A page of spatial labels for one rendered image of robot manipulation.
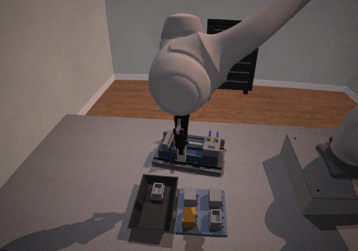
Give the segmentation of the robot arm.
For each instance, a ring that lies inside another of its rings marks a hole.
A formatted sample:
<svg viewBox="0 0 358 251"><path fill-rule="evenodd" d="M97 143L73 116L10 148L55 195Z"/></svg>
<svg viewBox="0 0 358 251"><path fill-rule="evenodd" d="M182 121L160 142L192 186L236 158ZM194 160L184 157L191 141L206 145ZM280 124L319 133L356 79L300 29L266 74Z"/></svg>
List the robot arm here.
<svg viewBox="0 0 358 251"><path fill-rule="evenodd" d="M171 115L197 111L226 82L236 63L266 42L310 1L268 0L240 23L212 35L204 34L197 16L168 16L159 53L149 71L151 96ZM329 175L358 178L358 106L347 114L329 142L330 145L316 147Z"/></svg>

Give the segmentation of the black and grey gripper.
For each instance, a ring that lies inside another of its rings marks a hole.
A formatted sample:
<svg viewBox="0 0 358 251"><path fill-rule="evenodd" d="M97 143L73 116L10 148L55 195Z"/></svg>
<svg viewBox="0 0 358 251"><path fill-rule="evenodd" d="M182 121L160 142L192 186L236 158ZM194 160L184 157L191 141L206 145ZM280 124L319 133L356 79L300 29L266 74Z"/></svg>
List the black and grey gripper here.
<svg viewBox="0 0 358 251"><path fill-rule="evenodd" d="M177 162L186 161L186 144L189 144L189 142L186 141L189 117L190 114L184 116L174 116L175 128L173 129L173 133L175 136L175 146L177 149Z"/></svg>

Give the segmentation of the orange-yellow block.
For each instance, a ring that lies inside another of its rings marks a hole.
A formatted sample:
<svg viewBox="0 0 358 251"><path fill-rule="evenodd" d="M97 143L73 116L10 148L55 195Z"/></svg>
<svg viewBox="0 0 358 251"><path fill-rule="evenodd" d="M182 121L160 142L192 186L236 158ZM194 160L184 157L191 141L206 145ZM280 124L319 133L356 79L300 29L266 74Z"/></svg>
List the orange-yellow block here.
<svg viewBox="0 0 358 251"><path fill-rule="evenodd" d="M183 207L182 215L182 227L183 228L195 228L196 208L195 207Z"/></svg>

